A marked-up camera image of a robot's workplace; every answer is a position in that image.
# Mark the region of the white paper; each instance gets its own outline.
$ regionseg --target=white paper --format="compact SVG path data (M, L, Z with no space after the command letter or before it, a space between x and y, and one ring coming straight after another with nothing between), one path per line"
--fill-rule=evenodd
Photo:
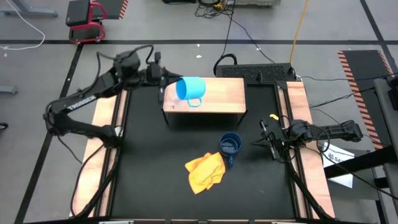
M326 149L328 143L325 142L323 144L323 150ZM329 159L333 160L335 163L339 163L339 162L343 162L346 161L348 159L352 159L355 157L355 155L353 153L350 153L346 150L342 150L334 145L330 145L329 149L322 154L322 159L323 159L323 168L328 167L333 165L332 162L330 162L326 157L328 156ZM329 180L336 182L337 184L341 184L343 186L349 187L349 188L353 188L353 175L352 174L346 174L346 175L342 175L339 177L334 177L334 178L330 178Z

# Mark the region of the yellow towel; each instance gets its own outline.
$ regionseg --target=yellow towel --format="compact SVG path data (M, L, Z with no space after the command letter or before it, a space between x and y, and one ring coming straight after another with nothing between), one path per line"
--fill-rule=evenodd
M213 155L208 152L205 156L186 163L185 168L189 171L189 184L195 194L209 190L213 184L219 184L225 173L224 161L219 152Z

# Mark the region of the floor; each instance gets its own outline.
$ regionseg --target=floor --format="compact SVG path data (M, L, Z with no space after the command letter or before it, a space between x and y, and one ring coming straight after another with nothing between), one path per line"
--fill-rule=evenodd
M123 20L105 21L107 40L102 45L68 44L68 27L65 25L68 1L26 0L28 4L55 9L57 18L29 17L27 21L46 35L47 41L36 49L0 52L0 84L17 85L17 95L0 95L0 121L10 127L0 133L0 223L13 223L27 189L36 160L44 145L46 129L42 114L45 105L57 99L64 83L68 93L89 85L96 73L95 52L115 55L141 44L155 44L162 52L162 65L175 73L187 76L213 76L213 65L224 48L229 20L226 16L202 19L193 15L196 5L169 6L160 0L130 1ZM261 50L277 63L288 62L291 40L299 21L304 0L283 0L273 8L237 8L234 19L243 25L251 37L259 41ZM0 2L0 8L7 3ZM381 50L394 72L398 64L398 27L395 0L318 0L310 1L300 42L295 49L293 66L298 75L315 78L344 78L337 57L338 50ZM18 17L0 14L0 45L25 47L40 40L41 36ZM234 41L226 48L234 53L240 64L269 63L250 44L246 33L232 24L229 38ZM140 52L141 58L147 52ZM71 67L73 58L76 67ZM111 61L102 61L102 72ZM67 80L68 73L74 74ZM321 103L351 93L347 82L316 82L304 80L308 101ZM72 113L72 118L90 122L95 103ZM366 132L353 98L323 106L324 112L338 121L355 120ZM312 111L317 125L333 122L324 114ZM65 142L83 157L86 138L68 134ZM339 147L372 149L369 139L359 143L332 141ZM39 181L27 209L25 222L67 218L69 200L80 165L69 152L52 139ZM378 222L374 202L349 201L332 198L337 218L356 222ZM390 223L397 223L391 199L384 197Z

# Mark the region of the blue mug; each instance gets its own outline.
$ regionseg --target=blue mug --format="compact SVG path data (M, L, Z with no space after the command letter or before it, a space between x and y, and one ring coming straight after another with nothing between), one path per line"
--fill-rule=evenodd
M242 148L242 139L236 133L226 133L220 140L220 153L228 157L228 165L231 168L234 165L234 156Z
M201 98L206 92L206 82L199 77L183 77L177 82L175 89L180 100L187 100L190 107L198 107L201 105ZM191 104L190 100L193 99L199 99L199 104Z

